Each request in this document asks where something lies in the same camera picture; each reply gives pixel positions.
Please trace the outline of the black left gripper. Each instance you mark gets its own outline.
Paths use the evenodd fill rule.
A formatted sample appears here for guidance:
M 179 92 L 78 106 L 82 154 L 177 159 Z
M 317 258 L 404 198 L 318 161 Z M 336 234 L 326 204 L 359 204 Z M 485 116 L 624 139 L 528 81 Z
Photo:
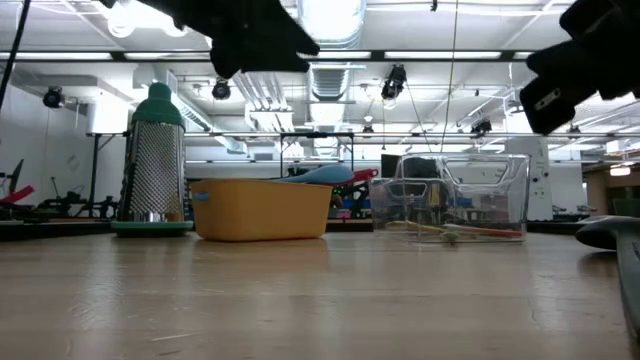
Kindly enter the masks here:
M 172 18 L 211 39 L 217 75 L 238 72 L 306 73 L 299 53 L 315 56 L 319 45 L 278 1 L 178 0 Z

